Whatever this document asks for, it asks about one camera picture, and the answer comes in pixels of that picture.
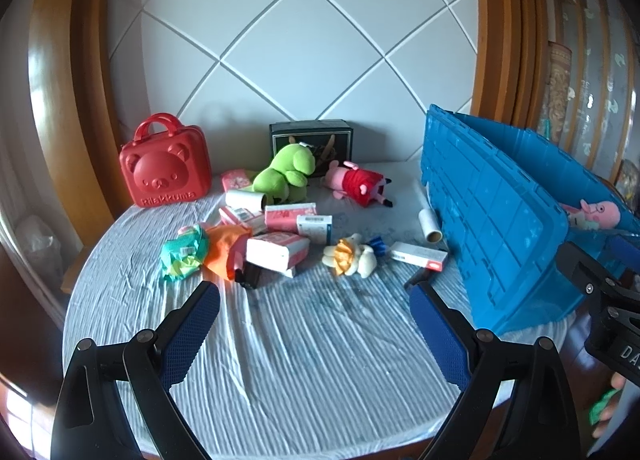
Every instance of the green dinosaur plush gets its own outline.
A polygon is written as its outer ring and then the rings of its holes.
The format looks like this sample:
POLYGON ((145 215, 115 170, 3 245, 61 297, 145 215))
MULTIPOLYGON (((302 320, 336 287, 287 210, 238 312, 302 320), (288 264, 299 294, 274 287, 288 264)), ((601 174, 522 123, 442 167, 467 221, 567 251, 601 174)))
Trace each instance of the green dinosaur plush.
POLYGON ((311 150, 302 144, 282 148, 271 165, 258 173, 252 190, 265 193, 270 201, 299 202, 306 198, 306 177, 316 169, 311 150))

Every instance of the white plastic bag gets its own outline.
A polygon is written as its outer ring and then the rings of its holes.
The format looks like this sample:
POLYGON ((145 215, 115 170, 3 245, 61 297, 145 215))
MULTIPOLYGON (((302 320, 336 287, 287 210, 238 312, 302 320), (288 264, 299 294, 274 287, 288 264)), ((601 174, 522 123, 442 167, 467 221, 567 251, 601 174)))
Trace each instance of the white plastic bag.
POLYGON ((36 215, 29 215, 15 229, 22 252, 44 283, 60 288, 63 277, 60 241, 53 231, 36 215))

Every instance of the white plush toy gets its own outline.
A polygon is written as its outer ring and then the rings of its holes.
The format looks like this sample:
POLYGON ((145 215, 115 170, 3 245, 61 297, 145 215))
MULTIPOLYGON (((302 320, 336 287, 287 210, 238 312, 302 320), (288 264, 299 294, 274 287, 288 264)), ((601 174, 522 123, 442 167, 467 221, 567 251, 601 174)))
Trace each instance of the white plush toy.
POLYGON ((362 244, 362 236, 358 233, 349 238, 341 238, 335 246, 324 248, 322 262, 335 268, 340 276, 352 276, 356 272, 368 278, 378 264, 373 249, 362 244))

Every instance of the plastic bin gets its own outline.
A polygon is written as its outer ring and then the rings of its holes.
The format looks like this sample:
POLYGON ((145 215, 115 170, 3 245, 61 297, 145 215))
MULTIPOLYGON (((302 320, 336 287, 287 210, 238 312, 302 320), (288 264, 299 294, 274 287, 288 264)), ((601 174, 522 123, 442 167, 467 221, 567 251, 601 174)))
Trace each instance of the plastic bin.
POLYGON ((607 248, 640 222, 592 173, 548 140, 492 120, 431 105, 422 150, 422 182, 456 259, 476 327, 497 334, 557 321, 582 296, 556 269, 565 240, 616 277, 624 265, 607 248), (615 202, 615 230, 570 228, 558 202, 615 202))

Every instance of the metal bolt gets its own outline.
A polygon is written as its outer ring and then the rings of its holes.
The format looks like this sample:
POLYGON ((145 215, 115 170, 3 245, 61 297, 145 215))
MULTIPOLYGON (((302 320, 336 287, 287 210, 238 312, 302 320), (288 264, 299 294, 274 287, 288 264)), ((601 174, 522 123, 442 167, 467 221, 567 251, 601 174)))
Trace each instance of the metal bolt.
POLYGON ((554 342, 548 337, 540 338, 540 341, 538 341, 538 344, 542 346, 545 350, 551 350, 551 348, 554 347, 554 342))
POLYGON ((478 332, 476 332, 476 337, 480 339, 483 343, 490 343, 491 341, 494 340, 494 333, 491 332, 490 330, 485 330, 483 328, 481 330, 478 330, 478 332))
POLYGON ((86 337, 85 339, 82 339, 78 343, 78 350, 80 350, 81 352, 84 352, 85 350, 88 350, 89 348, 91 348, 92 344, 94 344, 94 342, 91 341, 91 339, 89 339, 88 337, 86 337))
POLYGON ((148 343, 153 338, 154 331, 149 329, 141 330, 140 332, 138 332, 138 335, 136 335, 136 339, 139 343, 148 343))

